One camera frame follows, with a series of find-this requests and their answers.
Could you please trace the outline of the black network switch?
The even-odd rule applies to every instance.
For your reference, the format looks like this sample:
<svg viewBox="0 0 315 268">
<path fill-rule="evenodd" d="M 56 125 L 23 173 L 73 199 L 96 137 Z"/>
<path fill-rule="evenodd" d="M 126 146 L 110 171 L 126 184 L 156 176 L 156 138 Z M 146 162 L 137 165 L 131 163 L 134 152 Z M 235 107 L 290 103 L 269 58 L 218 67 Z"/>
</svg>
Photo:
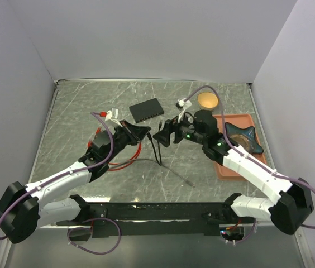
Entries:
<svg viewBox="0 0 315 268">
<path fill-rule="evenodd" d="M 136 123 L 164 114 L 164 110 L 157 98 L 134 104 L 129 107 L 129 110 Z"/>
</svg>

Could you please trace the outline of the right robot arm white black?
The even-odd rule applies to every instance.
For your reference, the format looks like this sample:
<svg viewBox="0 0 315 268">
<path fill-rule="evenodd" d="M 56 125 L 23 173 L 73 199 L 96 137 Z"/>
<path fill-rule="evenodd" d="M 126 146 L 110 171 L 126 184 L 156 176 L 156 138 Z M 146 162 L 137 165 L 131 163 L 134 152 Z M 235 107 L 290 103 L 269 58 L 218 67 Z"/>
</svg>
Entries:
<svg viewBox="0 0 315 268">
<path fill-rule="evenodd" d="M 238 173 L 265 194 L 265 198 L 231 195 L 223 208 L 226 221 L 233 223 L 243 217 L 262 219 L 271 221 L 283 233 L 293 235 L 313 212 L 311 190 L 305 180 L 283 177 L 241 145 L 225 138 L 212 112 L 197 111 L 192 122 L 176 116 L 165 121 L 163 129 L 153 138 L 169 147 L 171 135 L 174 143 L 185 139 L 202 145 L 210 160 Z"/>
</svg>

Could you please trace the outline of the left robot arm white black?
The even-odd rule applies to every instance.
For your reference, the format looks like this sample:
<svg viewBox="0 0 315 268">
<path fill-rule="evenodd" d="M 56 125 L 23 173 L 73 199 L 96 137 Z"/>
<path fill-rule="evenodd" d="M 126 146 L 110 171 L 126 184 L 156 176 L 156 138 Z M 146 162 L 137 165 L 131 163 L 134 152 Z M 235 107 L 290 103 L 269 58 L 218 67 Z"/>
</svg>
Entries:
<svg viewBox="0 0 315 268">
<path fill-rule="evenodd" d="M 138 145 L 151 131 L 149 126 L 137 126 L 121 120 L 114 133 L 97 131 L 88 142 L 85 154 L 68 168 L 35 183 L 10 184 L 0 199 L 0 240 L 20 243 L 37 229 L 64 220 L 84 224 L 89 209 L 82 198 L 60 195 L 101 177 L 126 146 Z"/>
</svg>

